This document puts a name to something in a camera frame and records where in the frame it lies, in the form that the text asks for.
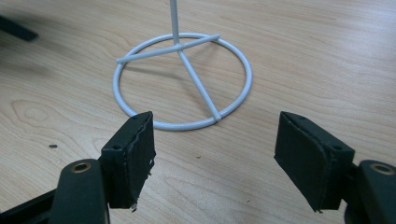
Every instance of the white metal ring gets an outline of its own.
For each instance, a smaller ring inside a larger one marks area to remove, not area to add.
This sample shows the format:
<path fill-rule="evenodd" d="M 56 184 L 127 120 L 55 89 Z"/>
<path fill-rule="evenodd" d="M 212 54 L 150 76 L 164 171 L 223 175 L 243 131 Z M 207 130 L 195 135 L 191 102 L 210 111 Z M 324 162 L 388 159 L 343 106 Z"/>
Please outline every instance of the white metal ring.
<path fill-rule="evenodd" d="M 198 39 L 198 38 L 206 37 L 208 35 L 199 34 L 199 33 L 180 33 L 179 36 L 182 38 L 197 38 Z M 136 54 L 137 52 L 139 52 L 142 49 L 145 49 L 148 46 L 151 46 L 153 44 L 162 42 L 164 40 L 169 40 L 172 38 L 173 38 L 172 34 L 160 35 L 160 36 L 154 37 L 150 40 L 147 40 L 147 41 L 141 43 L 140 45 L 134 47 L 133 49 L 131 49 L 131 51 L 129 51 L 127 54 L 125 54 L 125 57 Z M 234 45 L 230 44 L 229 42 L 227 42 L 223 39 L 218 39 L 218 40 L 215 40 L 212 42 L 222 45 L 224 48 L 232 51 L 244 65 L 245 73 L 246 73 L 245 85 L 244 85 L 244 88 L 242 89 L 241 93 L 239 94 L 239 96 L 230 105 L 228 105 L 226 108 L 224 108 L 223 110 L 221 110 L 219 112 L 221 117 L 224 118 L 227 115 L 231 114 L 247 98 L 248 93 L 251 88 L 251 83 L 252 83 L 252 72 L 251 72 L 251 67 L 250 67 L 250 63 L 248 62 L 248 59 L 245 57 L 245 55 L 238 48 L 236 48 Z M 116 101 L 120 105 L 122 110 L 129 116 L 135 116 L 137 113 L 134 110 L 132 110 L 132 108 L 129 107 L 125 103 L 125 101 L 122 99 L 122 96 L 120 93 L 120 74 L 121 74 L 124 66 L 125 66 L 125 63 L 119 63 L 115 72 L 114 72 L 113 92 L 114 92 Z M 204 128 L 204 127 L 207 127 L 214 123 L 216 123 L 214 118 L 202 119 L 199 121 L 188 122 L 188 123 L 168 123 L 168 122 L 161 122 L 161 121 L 154 120 L 154 128 L 168 130 L 168 131 L 187 131 L 187 130 L 195 130 L 195 129 Z"/>

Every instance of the black plastic part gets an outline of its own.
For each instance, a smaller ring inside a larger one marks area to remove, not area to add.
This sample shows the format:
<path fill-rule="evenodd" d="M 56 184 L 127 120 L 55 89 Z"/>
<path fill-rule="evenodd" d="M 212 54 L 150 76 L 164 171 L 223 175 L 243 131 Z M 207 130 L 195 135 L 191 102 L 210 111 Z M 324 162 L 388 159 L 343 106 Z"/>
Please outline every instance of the black plastic part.
<path fill-rule="evenodd" d="M 52 203 L 49 224 L 109 222 L 99 161 L 75 161 L 65 166 Z"/>
<path fill-rule="evenodd" d="M 396 223 L 396 167 L 381 161 L 362 161 L 357 180 L 371 223 Z"/>
<path fill-rule="evenodd" d="M 281 112 L 275 159 L 314 211 L 338 209 L 354 150 L 311 120 Z"/>
<path fill-rule="evenodd" d="M 365 211 L 356 211 L 351 205 L 346 207 L 344 221 L 346 224 L 370 224 L 367 213 Z"/>
<path fill-rule="evenodd" d="M 110 208 L 137 204 L 155 156 L 152 113 L 128 119 L 102 148 L 99 158 Z"/>
<path fill-rule="evenodd" d="M 0 214 L 0 223 L 47 223 L 55 189 Z"/>
<path fill-rule="evenodd" d="M 0 30 L 3 30 L 11 35 L 15 35 L 16 37 L 25 40 L 32 41 L 38 37 L 38 34 L 32 32 L 14 21 L 11 21 L 7 18 L 0 16 Z"/>
<path fill-rule="evenodd" d="M 353 210 L 355 214 L 365 213 L 361 195 L 358 189 L 358 166 L 352 164 L 349 172 L 344 176 L 343 199 L 349 205 L 349 210 Z"/>

